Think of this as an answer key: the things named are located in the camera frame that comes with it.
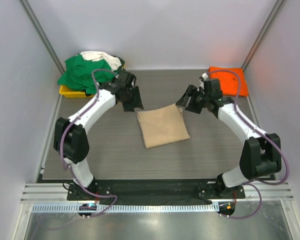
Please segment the black t shirt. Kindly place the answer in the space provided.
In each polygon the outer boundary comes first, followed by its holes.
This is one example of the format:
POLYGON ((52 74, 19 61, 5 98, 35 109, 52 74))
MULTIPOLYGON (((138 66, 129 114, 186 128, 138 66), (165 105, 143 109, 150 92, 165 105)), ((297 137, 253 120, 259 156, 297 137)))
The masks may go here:
POLYGON ((88 95, 98 95, 101 90, 107 90, 120 99, 127 90, 127 79, 128 72, 124 69, 94 69, 86 80, 83 91, 88 95))

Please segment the green t shirt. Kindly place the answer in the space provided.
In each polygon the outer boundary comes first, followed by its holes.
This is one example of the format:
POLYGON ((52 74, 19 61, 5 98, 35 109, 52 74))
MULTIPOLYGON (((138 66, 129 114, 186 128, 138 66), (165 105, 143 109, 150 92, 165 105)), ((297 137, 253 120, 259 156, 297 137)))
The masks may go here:
POLYGON ((58 79, 58 85, 65 85, 71 90, 85 92, 94 95, 97 90, 92 78, 94 73, 95 80, 98 83, 110 81, 114 75, 123 66, 120 58, 115 57, 113 60, 86 60, 81 54, 77 54, 65 61, 65 72, 58 79))

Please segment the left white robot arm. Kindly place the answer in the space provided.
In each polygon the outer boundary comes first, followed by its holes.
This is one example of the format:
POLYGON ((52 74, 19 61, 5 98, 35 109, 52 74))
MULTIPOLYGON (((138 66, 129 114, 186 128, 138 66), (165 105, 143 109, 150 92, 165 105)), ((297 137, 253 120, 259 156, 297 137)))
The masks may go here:
POLYGON ((78 193, 85 200, 91 200, 97 194, 95 177, 90 171, 87 156, 90 151, 88 133, 99 118, 117 103, 121 103, 125 112, 143 109, 136 76, 125 69, 111 70, 110 80, 98 83, 95 77, 100 69, 91 72, 96 88, 92 99, 68 118, 60 117, 55 122, 53 148, 58 152, 65 170, 70 170, 78 193))

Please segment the right aluminium frame post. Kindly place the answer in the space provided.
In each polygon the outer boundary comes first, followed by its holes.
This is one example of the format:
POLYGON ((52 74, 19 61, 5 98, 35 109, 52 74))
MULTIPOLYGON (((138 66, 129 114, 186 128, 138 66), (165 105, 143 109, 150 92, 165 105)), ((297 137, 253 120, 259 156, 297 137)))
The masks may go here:
POLYGON ((255 53, 257 52, 258 48, 262 44, 263 40, 267 36, 268 32, 270 31, 274 21, 276 20, 277 16, 279 15, 280 11, 284 7, 286 0, 276 0, 274 2, 273 7, 271 8, 267 18, 265 19, 255 41, 253 42, 241 68, 243 71, 247 69, 251 60, 253 59, 255 53))

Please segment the folded orange t shirt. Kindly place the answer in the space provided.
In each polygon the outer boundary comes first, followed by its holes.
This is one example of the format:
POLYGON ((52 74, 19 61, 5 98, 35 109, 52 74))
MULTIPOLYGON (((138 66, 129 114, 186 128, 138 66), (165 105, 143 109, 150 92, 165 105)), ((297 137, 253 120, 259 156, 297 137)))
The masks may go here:
POLYGON ((220 88, 222 90, 223 95, 226 96, 236 96, 238 93, 239 80, 238 78, 230 72, 224 72, 222 70, 227 70, 236 73, 240 78, 240 97, 247 97, 249 95, 249 90, 247 83, 245 81, 245 75, 241 68, 222 68, 216 66, 210 66, 209 72, 214 72, 210 74, 210 78, 219 79, 220 88))

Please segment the yellow plastic bin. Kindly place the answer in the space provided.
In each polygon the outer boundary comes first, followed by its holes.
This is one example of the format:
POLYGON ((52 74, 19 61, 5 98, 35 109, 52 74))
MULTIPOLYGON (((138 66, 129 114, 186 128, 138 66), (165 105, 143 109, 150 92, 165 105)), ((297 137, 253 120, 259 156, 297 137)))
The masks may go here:
POLYGON ((110 66, 106 66, 105 64, 88 64, 85 66, 77 65, 67 67, 65 73, 57 81, 57 84, 60 85, 59 93, 66 98, 91 98, 94 94, 87 94, 83 90, 85 88, 86 80, 90 77, 90 73, 95 69, 111 70, 110 66))

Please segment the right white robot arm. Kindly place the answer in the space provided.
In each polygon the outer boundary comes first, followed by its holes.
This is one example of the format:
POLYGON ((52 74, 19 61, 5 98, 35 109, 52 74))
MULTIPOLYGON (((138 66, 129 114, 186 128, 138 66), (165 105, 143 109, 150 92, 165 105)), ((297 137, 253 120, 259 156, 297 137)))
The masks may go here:
POLYGON ((227 198, 238 186, 281 171, 280 137, 268 134, 245 116, 231 97, 223 95, 218 79, 204 80, 198 87, 189 85, 176 105, 196 114, 207 109, 243 144, 238 166, 216 178, 215 192, 219 197, 227 198))

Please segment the beige t shirt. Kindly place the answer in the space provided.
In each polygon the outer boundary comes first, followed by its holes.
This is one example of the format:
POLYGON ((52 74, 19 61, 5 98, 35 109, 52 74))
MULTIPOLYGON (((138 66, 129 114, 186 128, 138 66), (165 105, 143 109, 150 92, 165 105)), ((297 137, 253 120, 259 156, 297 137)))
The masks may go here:
POLYGON ((139 111, 137 119, 146 149, 190 139, 184 110, 171 104, 162 108, 139 111))

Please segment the white t shirt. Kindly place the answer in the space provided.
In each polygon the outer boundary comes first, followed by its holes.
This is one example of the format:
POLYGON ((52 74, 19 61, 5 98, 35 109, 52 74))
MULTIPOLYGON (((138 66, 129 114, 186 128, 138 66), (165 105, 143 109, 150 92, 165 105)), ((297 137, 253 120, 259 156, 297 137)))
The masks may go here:
POLYGON ((116 71, 120 67, 124 66, 124 63, 121 61, 120 58, 116 56, 112 56, 103 51, 92 51, 92 50, 82 51, 80 55, 86 61, 99 62, 104 60, 110 66, 112 71, 116 71))

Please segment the left aluminium frame post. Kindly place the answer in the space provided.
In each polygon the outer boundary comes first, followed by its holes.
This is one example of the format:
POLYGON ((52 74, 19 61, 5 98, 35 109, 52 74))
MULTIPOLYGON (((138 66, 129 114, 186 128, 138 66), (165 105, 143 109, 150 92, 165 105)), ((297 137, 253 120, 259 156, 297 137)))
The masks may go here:
POLYGON ((43 43, 47 53, 53 60, 55 66, 57 67, 58 71, 63 74, 65 72, 65 69, 59 60, 53 46, 51 45, 42 25, 40 24, 35 12, 33 11, 30 3, 28 0, 18 0, 20 3, 22 9, 24 10, 25 14, 27 15, 29 21, 31 22, 32 26, 34 27, 34 30, 38 34, 41 42, 43 43))

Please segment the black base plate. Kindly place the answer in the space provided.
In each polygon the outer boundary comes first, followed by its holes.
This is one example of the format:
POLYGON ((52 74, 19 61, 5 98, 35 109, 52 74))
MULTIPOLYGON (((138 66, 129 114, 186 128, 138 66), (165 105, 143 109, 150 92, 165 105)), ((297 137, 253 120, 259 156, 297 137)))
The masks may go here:
POLYGON ((212 200, 245 199, 243 186, 223 188, 216 179, 98 179, 87 189, 99 198, 86 193, 76 183, 68 187, 68 201, 99 201, 109 205, 117 196, 116 205, 123 206, 194 206, 208 205, 212 200))

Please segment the aluminium frame post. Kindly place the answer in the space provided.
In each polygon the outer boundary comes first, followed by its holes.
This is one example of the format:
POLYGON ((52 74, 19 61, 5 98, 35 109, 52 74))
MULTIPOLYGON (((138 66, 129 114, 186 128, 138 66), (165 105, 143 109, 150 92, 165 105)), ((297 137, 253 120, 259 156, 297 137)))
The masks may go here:
POLYGON ((22 9, 24 10, 25 14, 27 15, 29 21, 31 22, 32 26, 34 27, 34 30, 38 34, 41 42, 43 43, 47 53, 53 60, 55 66, 57 67, 58 71, 63 74, 65 72, 65 69, 59 60, 53 46, 51 45, 42 25, 40 24, 35 12, 33 11, 30 3, 28 0, 18 0, 20 3, 22 9))
POLYGON ((276 0, 274 2, 273 7, 271 8, 267 18, 265 19, 255 41, 253 42, 241 68, 243 71, 247 69, 251 60, 253 59, 255 53, 257 52, 258 48, 262 44, 263 40, 267 36, 268 32, 270 31, 274 21, 276 20, 277 16, 279 15, 280 11, 284 7, 286 0, 276 0))

